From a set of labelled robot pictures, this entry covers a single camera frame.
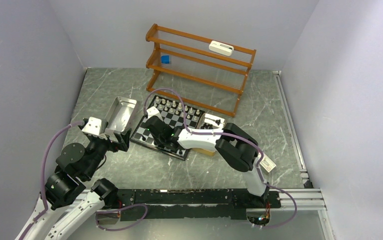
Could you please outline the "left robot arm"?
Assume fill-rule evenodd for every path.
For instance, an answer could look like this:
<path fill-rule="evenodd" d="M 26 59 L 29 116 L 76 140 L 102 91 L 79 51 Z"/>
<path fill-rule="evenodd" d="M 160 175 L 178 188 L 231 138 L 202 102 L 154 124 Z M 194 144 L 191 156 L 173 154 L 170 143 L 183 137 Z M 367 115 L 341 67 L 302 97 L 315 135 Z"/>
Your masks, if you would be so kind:
<path fill-rule="evenodd" d="M 89 191 L 83 183 L 91 180 L 106 152 L 128 151 L 131 132 L 116 132 L 116 141 L 89 136 L 88 146 L 67 145 L 16 239 L 66 240 L 98 210 L 119 207 L 118 188 L 108 179 L 97 180 Z"/>

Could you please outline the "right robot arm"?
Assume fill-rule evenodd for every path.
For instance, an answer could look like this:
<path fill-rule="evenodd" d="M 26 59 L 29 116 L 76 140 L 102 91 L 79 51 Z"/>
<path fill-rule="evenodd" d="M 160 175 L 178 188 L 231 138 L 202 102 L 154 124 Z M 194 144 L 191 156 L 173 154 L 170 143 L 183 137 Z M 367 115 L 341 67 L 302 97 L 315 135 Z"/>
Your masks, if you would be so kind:
<path fill-rule="evenodd" d="M 264 153 L 257 141 L 234 123 L 223 128 L 191 129 L 188 126 L 171 127 L 157 116 L 144 123 L 155 143 L 173 151 L 203 149 L 218 152 L 228 165 L 241 172 L 249 192 L 249 201 L 262 207 L 269 199 L 270 189 L 264 179 L 260 163 Z"/>

